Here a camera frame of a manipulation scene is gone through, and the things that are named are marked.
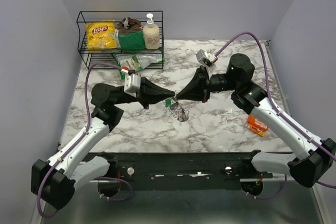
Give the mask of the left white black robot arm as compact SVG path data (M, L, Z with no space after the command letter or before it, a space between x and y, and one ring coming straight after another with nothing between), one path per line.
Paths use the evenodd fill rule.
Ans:
M173 91L153 84L137 74L128 76L123 86L95 84L91 90L90 104L93 112L80 132L46 161L38 159L31 168L31 192L37 196L37 206L44 201L61 210L70 202L77 188L96 177L112 179L116 166L98 156L80 167L82 159L119 124L124 111L117 106L140 103L144 109L175 95Z

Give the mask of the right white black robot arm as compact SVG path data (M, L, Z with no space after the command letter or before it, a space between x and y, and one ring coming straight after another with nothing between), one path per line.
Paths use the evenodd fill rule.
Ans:
M333 163L335 141L311 134L276 105L267 92L252 81L255 66L248 56L232 55L223 74L213 73L215 64L209 61L205 51L200 50L196 56L201 66L177 94L177 99L205 103L213 92L231 91L231 99L238 108L260 120L292 150L292 154L258 151L242 163L242 173L249 178L259 172L290 175L308 188L317 183Z

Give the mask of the orange packet near arm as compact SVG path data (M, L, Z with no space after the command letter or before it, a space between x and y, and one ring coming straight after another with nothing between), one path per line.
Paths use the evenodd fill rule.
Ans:
M249 130L262 137L264 137L268 131L268 126L252 115L248 116L246 126Z

